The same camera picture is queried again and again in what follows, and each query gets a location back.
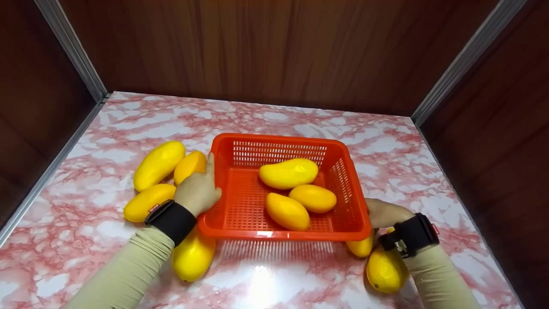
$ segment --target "plastic basket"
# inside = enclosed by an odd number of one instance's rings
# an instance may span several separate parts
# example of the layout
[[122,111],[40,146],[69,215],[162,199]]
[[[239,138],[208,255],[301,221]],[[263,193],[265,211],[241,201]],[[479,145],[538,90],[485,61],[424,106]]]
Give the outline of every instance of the plastic basket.
[[[371,226],[355,166],[347,147],[335,140],[224,133],[214,138],[215,183],[221,199],[198,220],[200,231],[215,238],[348,241],[369,236]],[[269,192],[259,168],[293,158],[318,164],[313,184],[337,196],[334,209],[310,213],[307,231],[290,231],[274,222],[265,209]]]

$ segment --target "long sleeve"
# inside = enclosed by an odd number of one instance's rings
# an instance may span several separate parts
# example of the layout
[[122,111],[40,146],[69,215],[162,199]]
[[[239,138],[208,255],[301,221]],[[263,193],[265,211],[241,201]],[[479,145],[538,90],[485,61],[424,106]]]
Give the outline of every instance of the long sleeve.
[[135,308],[162,264],[173,241],[154,227],[138,231],[67,304],[66,308]]
[[436,245],[404,259],[425,309],[480,308],[444,250]]

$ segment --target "person's right hand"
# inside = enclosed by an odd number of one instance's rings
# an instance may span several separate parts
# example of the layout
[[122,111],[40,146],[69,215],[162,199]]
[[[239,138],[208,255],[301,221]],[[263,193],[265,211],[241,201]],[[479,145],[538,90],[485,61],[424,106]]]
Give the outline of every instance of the person's right hand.
[[214,154],[208,155],[204,173],[192,173],[177,186],[173,199],[195,217],[210,209],[221,197],[221,189],[215,187]]
[[414,216],[408,209],[376,198],[365,198],[373,229],[392,227]]

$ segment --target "mango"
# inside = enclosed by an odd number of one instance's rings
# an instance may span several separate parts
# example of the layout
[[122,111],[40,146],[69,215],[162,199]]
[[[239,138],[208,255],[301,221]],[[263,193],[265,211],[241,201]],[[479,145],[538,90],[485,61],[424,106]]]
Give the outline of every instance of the mango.
[[297,158],[259,168],[259,178],[269,187],[287,190],[310,184],[318,174],[318,166],[309,159]]
[[215,239],[207,238],[194,228],[173,250],[173,270],[181,280],[195,281],[208,270],[214,253]]
[[309,228],[309,213],[298,201],[276,193],[267,194],[267,213],[283,227],[292,231]]
[[315,185],[300,185],[288,195],[314,213],[326,213],[334,208],[337,198],[333,192]]
[[366,264],[366,279],[372,287],[382,293],[396,293],[410,276],[397,249],[385,251],[377,247]]
[[133,176],[133,187],[141,192],[168,176],[185,157],[185,146],[179,141],[166,142],[153,149]]
[[347,248],[349,248],[349,251],[352,252],[352,254],[356,255],[357,257],[367,257],[370,255],[370,252],[372,252],[372,247],[374,245],[374,238],[375,238],[374,231],[370,232],[370,236],[368,236],[364,240],[357,240],[357,241],[346,241]]
[[173,183],[179,186],[185,178],[192,173],[203,173],[206,171],[206,156],[200,151],[193,151],[183,158],[173,171]]
[[124,207],[124,219],[135,223],[145,221],[154,206],[173,198],[175,189],[175,186],[170,184],[157,184],[146,188]]

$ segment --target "brown wooden backdrop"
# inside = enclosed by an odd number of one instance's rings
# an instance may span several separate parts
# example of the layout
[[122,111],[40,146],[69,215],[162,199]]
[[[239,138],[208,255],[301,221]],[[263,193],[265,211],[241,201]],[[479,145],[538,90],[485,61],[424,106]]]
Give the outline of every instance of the brown wooden backdrop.
[[61,0],[109,91],[411,115],[497,0]]
[[526,308],[549,291],[547,16],[529,1],[421,126]]
[[94,102],[32,0],[0,2],[0,227]]

